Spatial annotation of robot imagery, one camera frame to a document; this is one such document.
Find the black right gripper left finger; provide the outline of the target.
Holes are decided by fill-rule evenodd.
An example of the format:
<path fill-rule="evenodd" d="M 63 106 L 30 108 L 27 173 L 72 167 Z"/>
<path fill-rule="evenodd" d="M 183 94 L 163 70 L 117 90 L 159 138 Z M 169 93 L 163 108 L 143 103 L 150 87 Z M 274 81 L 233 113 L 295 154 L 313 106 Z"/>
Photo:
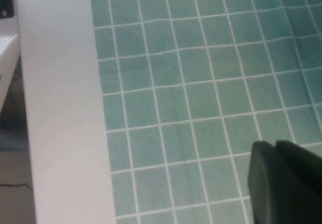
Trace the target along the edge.
<path fill-rule="evenodd" d="M 277 151 L 277 141 L 272 145 L 256 141 L 251 150 L 248 172 L 248 189 L 254 223 L 285 223 L 281 177 L 282 158 Z"/>

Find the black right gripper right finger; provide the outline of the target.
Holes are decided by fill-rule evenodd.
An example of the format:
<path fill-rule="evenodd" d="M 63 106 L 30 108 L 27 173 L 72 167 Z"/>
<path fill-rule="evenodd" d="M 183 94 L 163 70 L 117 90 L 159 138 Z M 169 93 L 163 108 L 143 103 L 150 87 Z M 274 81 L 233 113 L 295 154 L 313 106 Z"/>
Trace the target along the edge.
<path fill-rule="evenodd" d="M 275 148 L 292 176 L 292 223 L 321 223 L 321 157 L 286 140 Z"/>

